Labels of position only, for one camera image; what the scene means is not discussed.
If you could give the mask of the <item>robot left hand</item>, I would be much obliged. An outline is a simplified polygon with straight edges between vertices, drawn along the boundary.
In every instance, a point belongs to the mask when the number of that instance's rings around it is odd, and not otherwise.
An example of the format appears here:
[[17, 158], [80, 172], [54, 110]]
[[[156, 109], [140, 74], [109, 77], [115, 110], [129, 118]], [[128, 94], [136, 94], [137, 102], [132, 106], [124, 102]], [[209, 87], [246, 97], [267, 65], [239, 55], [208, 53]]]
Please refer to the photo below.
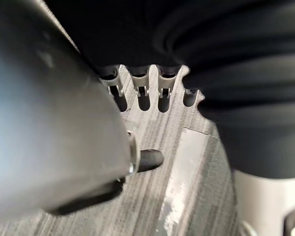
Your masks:
[[49, 0], [89, 65], [186, 65], [218, 130], [242, 226], [295, 227], [295, 0]]

